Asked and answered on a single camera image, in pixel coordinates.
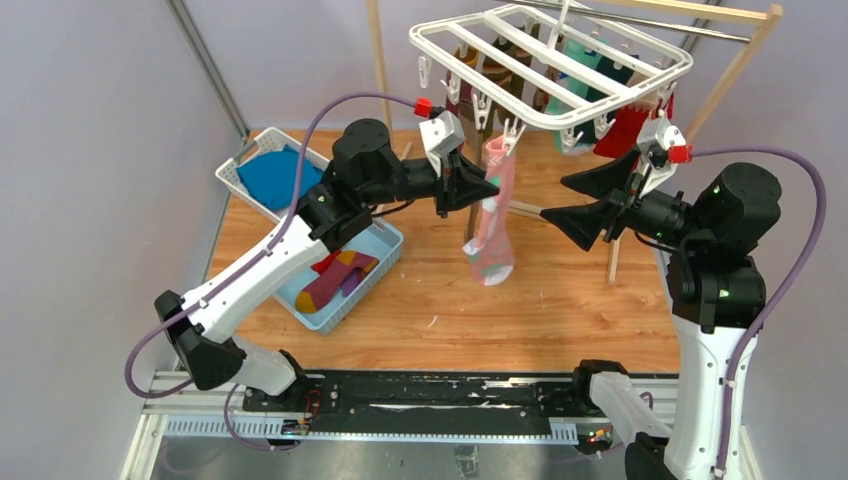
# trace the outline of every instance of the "red cable clip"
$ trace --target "red cable clip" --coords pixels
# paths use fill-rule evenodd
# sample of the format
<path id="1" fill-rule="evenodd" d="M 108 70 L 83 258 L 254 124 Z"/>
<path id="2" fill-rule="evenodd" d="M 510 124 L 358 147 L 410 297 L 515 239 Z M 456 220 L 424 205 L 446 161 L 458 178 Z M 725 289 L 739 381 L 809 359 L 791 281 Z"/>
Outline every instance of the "red cable clip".
<path id="1" fill-rule="evenodd" d="M 668 149 L 668 161 L 671 163 L 689 163 L 692 161 L 692 145 L 678 145 Z"/>
<path id="2" fill-rule="evenodd" d="M 433 102 L 427 98 L 418 97 L 415 102 L 415 114 L 419 117 L 429 118 L 431 110 L 433 110 Z"/>

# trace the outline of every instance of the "light blue basket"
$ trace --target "light blue basket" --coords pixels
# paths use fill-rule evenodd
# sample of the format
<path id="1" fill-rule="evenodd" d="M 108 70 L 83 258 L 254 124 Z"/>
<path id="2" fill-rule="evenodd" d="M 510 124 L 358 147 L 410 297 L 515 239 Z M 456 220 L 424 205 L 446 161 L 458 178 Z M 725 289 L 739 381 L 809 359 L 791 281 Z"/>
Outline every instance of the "light blue basket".
<path id="1" fill-rule="evenodd" d="M 321 310 L 312 314 L 298 312 L 294 308 L 297 294 L 318 278 L 318 274 L 312 269 L 306 269 L 280 287 L 274 293 L 274 298 L 297 317 L 300 323 L 306 325 L 306 328 L 327 335 L 398 261 L 402 246 L 403 234 L 400 231 L 382 220 L 374 220 L 373 225 L 354 237 L 342 248 L 342 250 L 355 250 L 379 260 L 377 267 L 365 277 L 350 295 L 343 297 L 341 289 L 339 289 L 330 303 Z"/>

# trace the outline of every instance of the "wooden tabletop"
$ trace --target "wooden tabletop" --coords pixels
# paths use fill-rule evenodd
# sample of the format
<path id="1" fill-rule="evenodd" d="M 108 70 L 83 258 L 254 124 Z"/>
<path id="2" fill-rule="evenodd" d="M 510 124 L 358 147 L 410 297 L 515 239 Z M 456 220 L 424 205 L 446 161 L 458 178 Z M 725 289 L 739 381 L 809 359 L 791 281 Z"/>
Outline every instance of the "wooden tabletop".
<path id="1" fill-rule="evenodd" d="M 331 157 L 338 135 L 319 132 L 310 147 Z M 396 132 L 394 150 L 417 137 Z M 551 133 L 527 132 L 517 146 L 514 198 L 543 207 L 588 203 L 559 178 L 606 161 L 564 157 Z M 238 198 L 228 208 L 212 274 L 273 228 Z M 586 253 L 556 227 L 510 215 L 515 270 L 503 284 L 484 287 L 472 279 L 461 250 L 465 212 L 441 219 L 432 202 L 420 201 L 386 218 L 405 236 L 401 259 L 329 335 L 306 329 L 273 299 L 238 333 L 291 352 L 305 368 L 570 371 L 581 359 L 600 358 L 630 371 L 678 370 L 653 252 L 629 231 L 621 239 L 617 282 L 609 286 L 607 244 L 599 240 Z"/>

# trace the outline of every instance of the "white hanging drying rack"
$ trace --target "white hanging drying rack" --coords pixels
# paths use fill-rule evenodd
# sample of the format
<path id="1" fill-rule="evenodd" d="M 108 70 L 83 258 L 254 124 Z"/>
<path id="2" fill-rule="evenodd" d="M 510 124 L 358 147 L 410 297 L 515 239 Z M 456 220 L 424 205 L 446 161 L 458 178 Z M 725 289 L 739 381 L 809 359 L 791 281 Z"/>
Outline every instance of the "white hanging drying rack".
<path id="1" fill-rule="evenodd" d="M 622 35 L 627 45 L 639 44 L 657 52 L 662 57 L 670 60 L 665 62 L 668 66 L 661 68 L 651 65 L 631 56 L 628 51 L 616 49 L 590 35 L 575 30 L 569 25 L 570 22 L 565 21 L 568 15 L 569 5 L 587 8 L 578 2 L 564 0 L 559 19 L 556 19 L 532 7 L 505 5 L 480 13 L 413 26 L 409 30 L 410 42 L 425 54 L 419 58 L 418 62 L 419 78 L 422 87 L 426 87 L 427 85 L 431 61 L 435 60 L 448 71 L 452 72 L 452 78 L 453 76 L 458 76 L 479 92 L 479 96 L 475 100 L 475 112 L 477 111 L 478 102 L 480 102 L 480 106 L 482 107 L 486 103 L 490 105 L 490 102 L 493 100 L 527 125 L 544 130 L 559 130 L 564 133 L 573 133 L 573 128 L 577 125 L 597 119 L 608 112 L 629 105 L 651 92 L 660 91 L 661 97 L 667 98 L 670 90 L 674 88 L 674 81 L 692 68 L 692 56 L 685 50 L 620 22 L 585 17 L 590 22 L 596 24 L 598 29 L 605 29 Z M 523 24 L 535 21 L 550 27 L 551 33 L 548 41 L 544 42 L 541 39 L 535 39 L 528 33 L 514 27 L 512 24 L 516 21 Z M 589 102 L 573 94 L 567 88 L 558 85 L 556 82 L 549 80 L 544 75 L 493 47 L 489 41 L 484 40 L 466 28 L 473 25 L 484 25 L 488 27 L 497 35 L 528 52 L 539 62 L 550 65 L 569 76 L 573 76 L 590 87 L 606 93 L 608 96 L 597 102 Z M 432 36 L 445 32 L 455 38 L 457 45 L 467 45 L 476 48 L 481 54 L 497 61 L 512 71 L 514 75 L 520 75 L 526 82 L 539 87 L 550 94 L 551 97 L 557 98 L 566 105 L 571 106 L 573 110 L 559 115 L 537 112 L 521 98 L 515 97 L 510 92 L 488 80 L 482 73 L 467 66 L 454 57 L 452 52 L 446 51 L 431 40 Z M 555 43 L 559 34 L 579 42 L 587 49 L 599 52 L 614 60 L 619 65 L 626 66 L 635 72 L 645 75 L 645 80 L 632 87 L 628 87 L 586 67 L 556 49 Z"/>

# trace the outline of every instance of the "wooden frame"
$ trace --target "wooden frame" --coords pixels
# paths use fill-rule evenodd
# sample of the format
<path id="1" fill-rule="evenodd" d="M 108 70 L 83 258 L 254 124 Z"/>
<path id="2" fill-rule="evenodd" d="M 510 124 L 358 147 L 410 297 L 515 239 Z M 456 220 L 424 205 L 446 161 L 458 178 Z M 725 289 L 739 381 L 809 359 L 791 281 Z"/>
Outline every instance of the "wooden frame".
<path id="1" fill-rule="evenodd" d="M 781 5 L 771 5 L 765 12 L 756 12 L 751 10 L 742 10 L 729 7 L 717 7 L 714 5 L 704 5 L 694 2 L 685 2 L 680 0 L 590 0 L 596 3 L 606 3 L 610 5 L 621 5 L 628 7 L 637 7 L 644 10 L 668 12 L 679 15 L 686 15 L 694 19 L 716 20 L 740 25 L 750 25 L 755 27 L 754 33 L 751 36 L 751 41 L 739 51 L 739 53 L 728 64 L 724 73 L 722 73 L 719 81 L 713 87 L 712 91 L 707 95 L 707 98 L 701 104 L 695 114 L 692 122 L 685 130 L 687 142 L 692 142 L 698 133 L 701 131 L 707 120 L 713 114 L 715 109 L 724 99 L 730 88 L 736 83 L 736 80 L 745 71 L 745 68 L 751 60 L 760 51 L 760 48 L 765 44 L 769 35 L 783 18 L 783 7 Z M 366 0 L 368 8 L 368 20 L 371 27 L 371 42 L 374 49 L 374 65 L 377 72 L 377 87 L 381 92 L 387 92 L 388 86 L 386 83 L 386 66 L 383 56 L 383 41 L 380 28 L 380 16 L 378 12 L 377 0 Z M 384 101 L 383 115 L 385 116 L 386 125 L 389 131 L 393 132 L 391 112 L 389 111 L 388 101 Z M 513 200 L 510 202 L 509 211 L 517 215 L 522 215 L 530 218 L 541 220 L 539 211 L 541 207 L 528 203 Z M 613 241 L 610 243 L 609 264 L 607 265 L 607 283 L 613 285 L 615 283 L 616 271 L 618 267 L 618 252 L 619 242 Z"/>

